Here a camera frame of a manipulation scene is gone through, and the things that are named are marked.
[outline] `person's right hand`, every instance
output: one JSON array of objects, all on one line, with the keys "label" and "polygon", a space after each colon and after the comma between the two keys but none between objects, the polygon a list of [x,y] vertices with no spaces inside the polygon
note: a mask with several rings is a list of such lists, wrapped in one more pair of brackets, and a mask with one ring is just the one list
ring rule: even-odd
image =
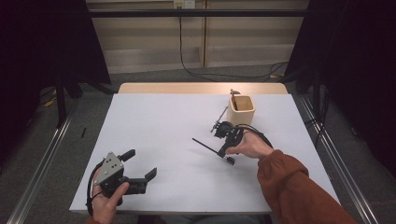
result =
[{"label": "person's right hand", "polygon": [[227,148],[225,153],[242,153],[247,157],[261,160],[270,155],[273,151],[274,149],[269,147],[257,134],[251,131],[244,131],[244,137],[239,145]]}]

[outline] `rust-colored long sleeve shirt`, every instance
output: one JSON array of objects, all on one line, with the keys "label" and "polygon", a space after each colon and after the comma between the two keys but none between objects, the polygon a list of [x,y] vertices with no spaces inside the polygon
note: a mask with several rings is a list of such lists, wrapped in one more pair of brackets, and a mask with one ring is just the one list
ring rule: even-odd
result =
[{"label": "rust-colored long sleeve shirt", "polygon": [[259,161],[262,194],[281,224],[355,223],[344,208],[308,177],[292,156],[276,150]]}]

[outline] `gray floor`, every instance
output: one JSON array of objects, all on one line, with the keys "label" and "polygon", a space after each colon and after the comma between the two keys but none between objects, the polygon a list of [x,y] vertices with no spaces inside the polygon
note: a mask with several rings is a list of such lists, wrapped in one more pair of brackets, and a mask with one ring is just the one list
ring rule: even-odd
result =
[{"label": "gray floor", "polygon": [[[216,81],[251,81],[261,82],[266,78],[247,78],[266,74],[270,66],[238,66],[194,69],[195,72],[210,72],[216,74],[231,74],[245,77],[214,77]],[[277,81],[280,69],[269,81]],[[112,75],[113,84],[108,87],[117,90],[123,82],[172,82],[172,81],[207,81],[192,77],[184,70],[144,72],[136,74]],[[68,211],[77,190],[79,180],[85,171],[85,166],[91,156],[97,136],[103,124],[112,96],[105,95],[89,86],[81,84],[83,97],[75,101],[67,100],[67,106],[77,105],[67,132],[60,144],[53,161],[46,173],[35,200],[25,217],[25,223],[83,223],[88,216]],[[294,83],[288,83],[287,89],[293,94],[297,107],[304,120],[309,120],[301,99],[310,97],[298,95]],[[32,117],[21,141],[15,147],[14,153],[3,167],[0,175],[0,223],[6,223],[18,199],[23,194],[27,183],[35,173],[40,159],[45,154],[57,124],[56,104],[50,107],[40,106]],[[396,181],[370,153],[363,139],[350,131],[348,120],[331,100],[326,121],[326,130],[331,136],[347,169],[358,184],[361,192],[373,209],[378,223],[394,223],[396,220]],[[308,127],[312,138],[317,133]],[[318,145],[321,157],[336,193],[345,209],[358,223],[364,223],[360,211],[356,208],[350,194],[344,187],[341,176],[332,165],[329,155],[323,145]],[[119,215],[119,223],[135,223],[134,216]]]}]

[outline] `electrical outlet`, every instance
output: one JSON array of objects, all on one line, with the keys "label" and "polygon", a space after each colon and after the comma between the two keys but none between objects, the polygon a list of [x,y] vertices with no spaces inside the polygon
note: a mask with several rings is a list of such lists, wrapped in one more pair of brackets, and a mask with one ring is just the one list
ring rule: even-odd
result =
[{"label": "electrical outlet", "polygon": [[184,0],[184,7],[186,9],[195,9],[195,0]]},{"label": "electrical outlet", "polygon": [[174,9],[184,8],[184,0],[174,0]]}]

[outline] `white tabletop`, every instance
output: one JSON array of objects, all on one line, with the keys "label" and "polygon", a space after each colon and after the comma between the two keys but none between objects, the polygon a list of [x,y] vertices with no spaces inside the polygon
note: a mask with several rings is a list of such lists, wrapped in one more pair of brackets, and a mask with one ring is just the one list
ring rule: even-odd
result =
[{"label": "white tabletop", "polygon": [[[137,214],[261,214],[271,209],[257,181],[257,160],[233,156],[228,164],[191,139],[219,150],[224,139],[210,132],[228,103],[228,94],[116,94],[87,170],[70,210],[86,212],[86,190],[93,167],[108,151],[116,155],[135,149],[124,163],[125,175],[143,177],[152,168],[157,176],[146,194],[127,195],[119,211]],[[273,144],[296,157],[310,177],[338,201],[288,94],[251,95],[256,106],[252,126]]]}]

